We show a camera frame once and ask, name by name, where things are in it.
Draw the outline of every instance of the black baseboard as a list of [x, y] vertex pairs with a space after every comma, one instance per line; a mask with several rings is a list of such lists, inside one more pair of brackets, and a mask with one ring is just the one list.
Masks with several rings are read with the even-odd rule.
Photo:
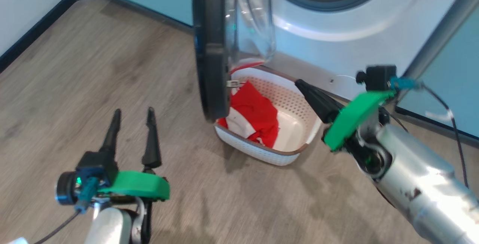
[[43, 34], [60, 16], [65, 13], [77, 0], [61, 0], [50, 12], [37, 22], [22, 38], [11, 46], [0, 57], [0, 73], [20, 56], [38, 37]]
[[[409, 110], [406, 110], [406, 109], [398, 107], [398, 106], [395, 107], [394, 111], [396, 113], [400, 114], [400, 115], [409, 117], [407, 120], [412, 120], [411, 122], [415, 122], [414, 120], [417, 120], [416, 123], [418, 123], [419, 125], [427, 124], [426, 128], [428, 128], [429, 130], [432, 130], [434, 132], [438, 132], [440, 134], [448, 135], [449, 137], [455, 138], [454, 137], [454, 130], [451, 126], [445, 125], [444, 123], [440, 123], [440, 122], [432, 120], [430, 118], [426, 118], [422, 115], [416, 114], [414, 112], [411, 112]], [[477, 137], [475, 135], [471, 135], [471, 134], [466, 133], [466, 132], [461, 131], [461, 130], [458, 130], [458, 132], [459, 132], [459, 135], [461, 135], [461, 138], [466, 140], [465, 143], [469, 143], [470, 145], [478, 146], [479, 137]]]

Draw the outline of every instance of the laminate flooring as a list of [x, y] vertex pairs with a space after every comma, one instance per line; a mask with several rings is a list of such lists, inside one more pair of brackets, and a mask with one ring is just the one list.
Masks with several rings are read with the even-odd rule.
[[[171, 200], [157, 203], [152, 244], [426, 243], [344, 153], [315, 140], [285, 167], [224, 144], [205, 122], [193, 38], [112, 0], [75, 3], [0, 74], [0, 242], [33, 243], [73, 213], [55, 183], [97, 150], [121, 108], [117, 160], [140, 170], [147, 107], [156, 110]], [[455, 166], [454, 140], [405, 123]], [[464, 145], [479, 192], [479, 152]], [[91, 213], [47, 243], [83, 243]]]

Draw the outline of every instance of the perforated basket side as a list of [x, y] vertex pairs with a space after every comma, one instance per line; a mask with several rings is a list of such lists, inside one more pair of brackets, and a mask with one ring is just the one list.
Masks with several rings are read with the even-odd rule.
[[300, 152], [297, 152], [293, 155], [281, 155], [273, 149], [269, 149], [266, 147], [258, 147], [256, 144], [249, 140], [239, 138], [238, 136], [233, 135], [231, 132], [223, 129], [218, 125], [215, 125], [214, 129], [216, 130], [216, 133], [219, 138], [224, 142], [228, 143], [229, 145], [241, 152], [255, 157], [258, 160], [268, 162], [269, 164], [274, 164], [278, 166], [288, 165], [294, 162], [300, 154]]
[[295, 115], [305, 127], [301, 140], [303, 143], [309, 143], [310, 139], [316, 135], [320, 120], [294, 82], [257, 68], [240, 70], [233, 74], [233, 79], [240, 82], [250, 81], [258, 92], [270, 99], [273, 105]]

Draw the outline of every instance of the white laundry basket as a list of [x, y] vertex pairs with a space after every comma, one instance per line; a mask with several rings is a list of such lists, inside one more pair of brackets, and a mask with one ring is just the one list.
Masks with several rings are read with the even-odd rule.
[[294, 82], [264, 67], [238, 70], [233, 73], [232, 80], [249, 80], [263, 96], [271, 100], [278, 110], [278, 138], [271, 149], [236, 135], [216, 123], [214, 129], [219, 138], [270, 164], [282, 166], [294, 162], [311, 143], [322, 124]]

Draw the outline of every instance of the blue connector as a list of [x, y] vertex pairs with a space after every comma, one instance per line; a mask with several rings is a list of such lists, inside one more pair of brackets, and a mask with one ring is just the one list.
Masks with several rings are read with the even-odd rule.
[[86, 183], [83, 185], [82, 192], [78, 196], [78, 201], [75, 204], [75, 211], [80, 214], [87, 213], [87, 210], [91, 204], [91, 199], [96, 195], [98, 191], [98, 184], [100, 180], [96, 177], [89, 177]]
[[418, 82], [407, 77], [391, 77], [390, 79], [391, 89], [418, 89], [420, 87]]

